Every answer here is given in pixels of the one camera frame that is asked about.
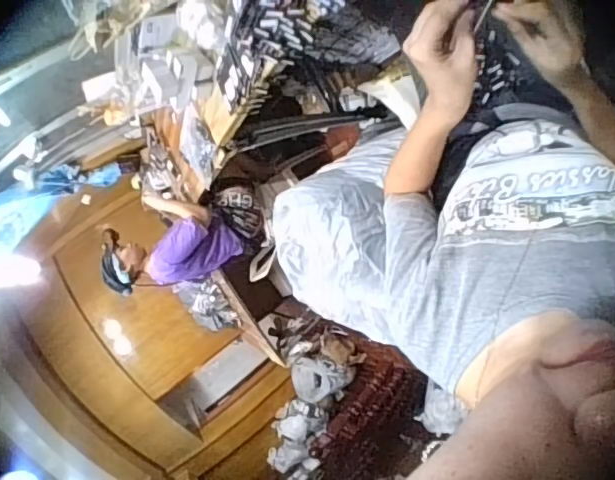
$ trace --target hat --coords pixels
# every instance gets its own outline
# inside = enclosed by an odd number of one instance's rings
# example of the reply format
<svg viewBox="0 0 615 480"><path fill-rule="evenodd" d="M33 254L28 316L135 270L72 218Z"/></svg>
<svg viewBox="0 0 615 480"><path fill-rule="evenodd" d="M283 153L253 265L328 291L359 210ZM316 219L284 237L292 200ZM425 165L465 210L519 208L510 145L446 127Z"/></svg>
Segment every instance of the hat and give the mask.
<svg viewBox="0 0 615 480"><path fill-rule="evenodd" d="M132 282L129 274L122 269L120 259L114 252L117 246L119 235L115 230L107 229L104 232L108 235L111 241L103 245L103 257L100 261L100 271L102 273L103 282L114 292L124 296L132 294Z"/></svg>

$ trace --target gray t-shirt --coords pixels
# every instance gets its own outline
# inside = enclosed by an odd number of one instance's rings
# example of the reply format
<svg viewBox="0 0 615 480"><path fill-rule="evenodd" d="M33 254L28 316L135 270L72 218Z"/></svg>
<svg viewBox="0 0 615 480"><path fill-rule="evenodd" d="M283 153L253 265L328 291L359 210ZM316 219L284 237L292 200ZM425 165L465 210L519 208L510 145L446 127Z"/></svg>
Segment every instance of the gray t-shirt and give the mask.
<svg viewBox="0 0 615 480"><path fill-rule="evenodd" d="M504 125L472 150L440 217L385 201L390 333L449 392L493 339L554 309L615 325L615 166L572 130Z"/></svg>

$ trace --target man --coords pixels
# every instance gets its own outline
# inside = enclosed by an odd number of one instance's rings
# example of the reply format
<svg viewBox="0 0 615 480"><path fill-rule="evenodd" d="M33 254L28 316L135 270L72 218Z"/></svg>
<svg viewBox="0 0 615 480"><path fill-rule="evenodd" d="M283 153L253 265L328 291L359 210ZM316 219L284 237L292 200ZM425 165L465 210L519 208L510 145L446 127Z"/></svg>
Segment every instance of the man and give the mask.
<svg viewBox="0 0 615 480"><path fill-rule="evenodd" d="M143 195L145 206L179 217L151 253L139 244L119 244L112 229L103 234L101 270L105 284L130 295L132 285L146 273L157 284L200 279L243 253L243 242L208 207Z"/></svg>
<svg viewBox="0 0 615 480"><path fill-rule="evenodd" d="M545 108L499 115L440 215L427 192L476 78L468 1L429 4L405 43L429 96L385 181L387 318L473 408L412 479L615 478L615 109L554 8L494 15L584 132Z"/></svg>

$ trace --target purple shirt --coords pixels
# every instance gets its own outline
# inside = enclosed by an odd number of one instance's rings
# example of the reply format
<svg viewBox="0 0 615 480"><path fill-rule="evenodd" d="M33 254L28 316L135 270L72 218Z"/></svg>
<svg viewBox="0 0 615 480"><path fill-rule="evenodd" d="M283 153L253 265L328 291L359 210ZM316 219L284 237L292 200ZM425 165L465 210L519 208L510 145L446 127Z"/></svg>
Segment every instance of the purple shirt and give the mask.
<svg viewBox="0 0 615 480"><path fill-rule="evenodd" d="M198 220L177 220L151 254L149 275L159 284L194 280L243 253L238 236L214 217L209 229Z"/></svg>

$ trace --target wooden wall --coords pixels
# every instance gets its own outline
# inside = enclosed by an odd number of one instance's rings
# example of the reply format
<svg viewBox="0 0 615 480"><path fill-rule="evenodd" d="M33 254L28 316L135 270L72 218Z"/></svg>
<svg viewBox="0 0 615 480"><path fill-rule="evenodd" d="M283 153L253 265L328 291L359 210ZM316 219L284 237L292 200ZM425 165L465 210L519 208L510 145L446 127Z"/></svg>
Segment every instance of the wooden wall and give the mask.
<svg viewBox="0 0 615 480"><path fill-rule="evenodd" d="M41 282L11 294L23 356L10 362L10 374L57 431L117 478L196 477L229 459L293 398L288 371L266 364L211 415L202 438L174 422L156 400L239 332L196 326L168 289L137 289L128 298L107 290L100 227L112 224L122 240L147 244L164 228L126 180L88 193L90 206L78 196L61 202L19 248L43 272ZM108 318L121 324L130 355L113 352L102 333Z"/></svg>

